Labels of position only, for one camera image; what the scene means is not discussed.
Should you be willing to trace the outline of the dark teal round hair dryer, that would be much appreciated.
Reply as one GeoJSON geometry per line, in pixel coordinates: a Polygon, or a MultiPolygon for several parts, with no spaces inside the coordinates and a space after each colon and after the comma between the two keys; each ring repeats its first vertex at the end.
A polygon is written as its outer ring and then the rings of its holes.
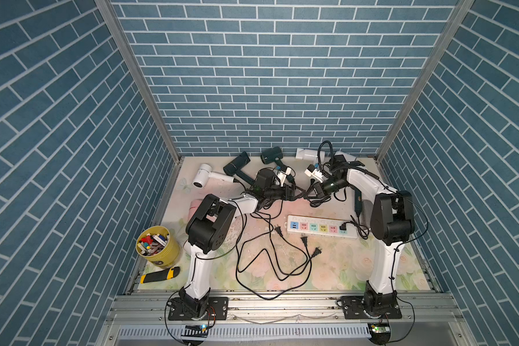
{"type": "Polygon", "coordinates": [[[360,219],[360,216],[363,213],[363,195],[357,188],[354,188],[354,209],[357,218],[360,219]]]}

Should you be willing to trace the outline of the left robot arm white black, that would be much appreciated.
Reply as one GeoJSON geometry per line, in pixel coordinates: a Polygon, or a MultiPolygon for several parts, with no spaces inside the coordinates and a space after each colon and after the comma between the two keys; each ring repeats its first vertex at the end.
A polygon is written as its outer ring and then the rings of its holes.
{"type": "Polygon", "coordinates": [[[184,249],[190,255],[186,284],[174,303],[185,319],[200,319],[209,307],[210,272],[216,250],[224,243],[233,220],[254,213],[267,203],[266,197],[243,192],[235,198],[207,194],[186,226],[184,249]]]}

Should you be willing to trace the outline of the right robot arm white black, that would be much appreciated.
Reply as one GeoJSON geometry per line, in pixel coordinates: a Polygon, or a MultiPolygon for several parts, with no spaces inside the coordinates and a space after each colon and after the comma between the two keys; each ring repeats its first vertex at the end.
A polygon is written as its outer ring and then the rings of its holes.
{"type": "Polygon", "coordinates": [[[368,227],[379,243],[371,276],[366,281],[363,311],[376,319],[398,307],[394,282],[399,251],[415,230],[412,195],[390,187],[377,175],[360,168],[348,169],[344,177],[330,177],[321,184],[321,191],[330,195],[345,187],[359,190],[361,200],[371,205],[368,227]]]}

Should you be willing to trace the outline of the dark green boxy hair dryer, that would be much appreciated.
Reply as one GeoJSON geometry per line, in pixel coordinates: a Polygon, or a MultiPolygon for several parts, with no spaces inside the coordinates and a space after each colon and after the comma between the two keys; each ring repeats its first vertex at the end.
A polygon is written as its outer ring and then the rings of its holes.
{"type": "Polygon", "coordinates": [[[287,177],[286,179],[288,181],[290,181],[291,183],[295,183],[294,177],[291,175],[292,170],[289,170],[290,167],[285,165],[282,162],[283,151],[282,151],[281,147],[275,146],[275,147],[266,149],[265,151],[263,151],[261,153],[260,158],[261,158],[263,164],[275,163],[276,166],[278,167],[278,170],[281,173],[284,173],[286,175],[286,177],[287,177]]]}

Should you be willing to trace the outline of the white boxy hair dryer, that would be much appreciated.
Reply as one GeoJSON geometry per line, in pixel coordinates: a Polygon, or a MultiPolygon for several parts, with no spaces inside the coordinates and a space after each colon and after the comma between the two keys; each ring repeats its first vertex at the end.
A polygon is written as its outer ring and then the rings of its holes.
{"type": "Polygon", "coordinates": [[[298,148],[296,150],[295,158],[297,160],[304,160],[304,161],[318,161],[319,159],[321,162],[324,162],[325,160],[325,152],[324,151],[317,151],[313,149],[306,149],[306,148],[298,148]]]}

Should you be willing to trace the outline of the white multicolour power strip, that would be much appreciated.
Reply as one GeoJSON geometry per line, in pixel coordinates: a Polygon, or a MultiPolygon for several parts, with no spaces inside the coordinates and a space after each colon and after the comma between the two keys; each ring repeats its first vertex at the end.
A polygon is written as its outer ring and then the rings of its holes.
{"type": "Polygon", "coordinates": [[[314,236],[333,236],[357,239],[358,231],[352,223],[339,219],[289,215],[285,222],[287,232],[314,236]]]}

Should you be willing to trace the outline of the dark green slim hair dryer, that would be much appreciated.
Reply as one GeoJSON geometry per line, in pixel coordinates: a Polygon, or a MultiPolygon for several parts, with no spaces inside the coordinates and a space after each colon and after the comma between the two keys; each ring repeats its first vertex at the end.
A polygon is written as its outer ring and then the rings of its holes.
{"type": "Polygon", "coordinates": [[[228,176],[237,176],[242,181],[246,182],[248,185],[252,187],[255,184],[255,180],[242,171],[242,169],[249,163],[250,158],[246,151],[243,151],[231,162],[229,162],[229,164],[224,166],[223,171],[228,176]]]}

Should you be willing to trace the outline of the white round hair dryer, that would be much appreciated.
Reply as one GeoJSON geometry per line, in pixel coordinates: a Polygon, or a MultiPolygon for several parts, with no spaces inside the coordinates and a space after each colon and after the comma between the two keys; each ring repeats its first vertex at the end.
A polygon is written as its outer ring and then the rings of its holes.
{"type": "Polygon", "coordinates": [[[233,177],[213,171],[213,167],[209,164],[201,164],[193,180],[193,185],[198,188],[203,188],[207,185],[209,180],[220,180],[227,183],[235,182],[233,177]]]}

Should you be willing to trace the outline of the pink hair dryer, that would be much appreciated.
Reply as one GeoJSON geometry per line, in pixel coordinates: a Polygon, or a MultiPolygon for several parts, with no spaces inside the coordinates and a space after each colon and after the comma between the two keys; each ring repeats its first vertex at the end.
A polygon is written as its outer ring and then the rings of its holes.
{"type": "Polygon", "coordinates": [[[190,207],[189,207],[189,211],[188,211],[188,220],[189,221],[193,217],[193,215],[195,214],[196,210],[198,209],[198,207],[200,206],[200,204],[202,202],[203,202],[202,199],[195,199],[190,203],[190,207]]]}

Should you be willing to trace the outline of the yellow cup with small items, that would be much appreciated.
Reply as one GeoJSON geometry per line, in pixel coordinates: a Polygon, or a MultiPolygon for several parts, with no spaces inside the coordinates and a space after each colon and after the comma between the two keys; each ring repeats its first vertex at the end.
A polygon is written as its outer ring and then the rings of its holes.
{"type": "Polygon", "coordinates": [[[174,234],[164,226],[152,226],[137,237],[136,252],[159,268],[173,266],[182,253],[174,234]]]}

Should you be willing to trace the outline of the black yellow utility knife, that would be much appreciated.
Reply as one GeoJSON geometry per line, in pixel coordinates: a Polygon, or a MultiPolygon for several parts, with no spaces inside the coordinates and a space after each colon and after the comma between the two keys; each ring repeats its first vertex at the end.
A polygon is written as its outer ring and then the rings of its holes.
{"type": "Polygon", "coordinates": [[[157,272],[150,272],[141,276],[140,284],[168,281],[180,274],[180,267],[167,268],[157,272]]]}

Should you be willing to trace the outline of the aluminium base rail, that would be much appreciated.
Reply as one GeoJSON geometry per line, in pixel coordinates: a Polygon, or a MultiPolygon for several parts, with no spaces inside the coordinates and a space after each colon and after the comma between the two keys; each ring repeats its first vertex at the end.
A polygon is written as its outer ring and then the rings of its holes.
{"type": "MultiPolygon", "coordinates": [[[[201,337],[195,320],[169,307],[174,291],[145,290],[117,296],[98,345],[370,345],[376,321],[363,313],[359,291],[291,291],[261,299],[249,292],[214,291],[213,329],[201,337]]],[[[451,294],[401,292],[400,314],[380,319],[393,345],[473,345],[451,294]]]]}

